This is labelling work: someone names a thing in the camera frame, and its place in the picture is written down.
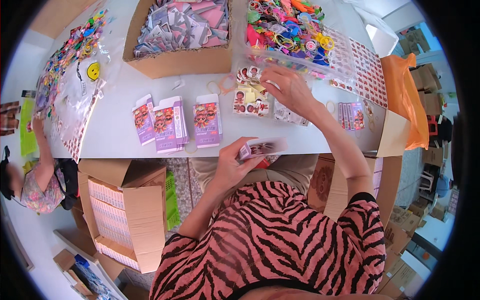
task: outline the plastic chair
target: plastic chair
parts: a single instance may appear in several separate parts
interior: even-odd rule
[[[431,192],[432,186],[433,186],[433,175],[430,174],[429,172],[423,171],[423,174],[421,174],[420,176],[428,180],[430,184],[421,182],[419,189]]]
[[[438,123],[435,121],[435,116],[427,116],[428,134],[438,135]]]

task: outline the plastic ring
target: plastic ring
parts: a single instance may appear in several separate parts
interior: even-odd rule
[[[332,40],[331,37],[329,36],[323,36],[320,38],[320,46],[322,46],[323,49],[329,51],[332,50],[335,47],[335,42]]]

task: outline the blue object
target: blue object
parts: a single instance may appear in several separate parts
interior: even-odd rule
[[[94,28],[87,29],[87,30],[85,30],[84,36],[89,36],[89,35],[91,35],[94,31],[95,31]]]
[[[450,179],[443,175],[438,178],[437,181],[437,190],[435,191],[438,194],[439,198],[447,196],[448,191],[450,190]]]
[[[88,261],[86,259],[84,259],[80,254],[77,254],[75,256],[75,261],[78,262],[79,264],[81,264],[82,266],[84,266],[85,268],[88,268],[90,266]]]

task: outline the sticker sheet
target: sticker sheet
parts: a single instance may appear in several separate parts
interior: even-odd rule
[[[355,64],[355,81],[349,84],[340,79],[332,79],[330,85],[388,108],[384,73],[378,54],[352,38],[349,40]]]

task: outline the plastic bag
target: plastic bag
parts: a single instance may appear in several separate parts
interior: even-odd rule
[[[387,89],[388,109],[411,122],[410,136],[405,150],[418,147],[427,149],[429,142],[427,116],[408,67],[415,67],[417,60],[410,54],[407,59],[397,55],[381,58]]]

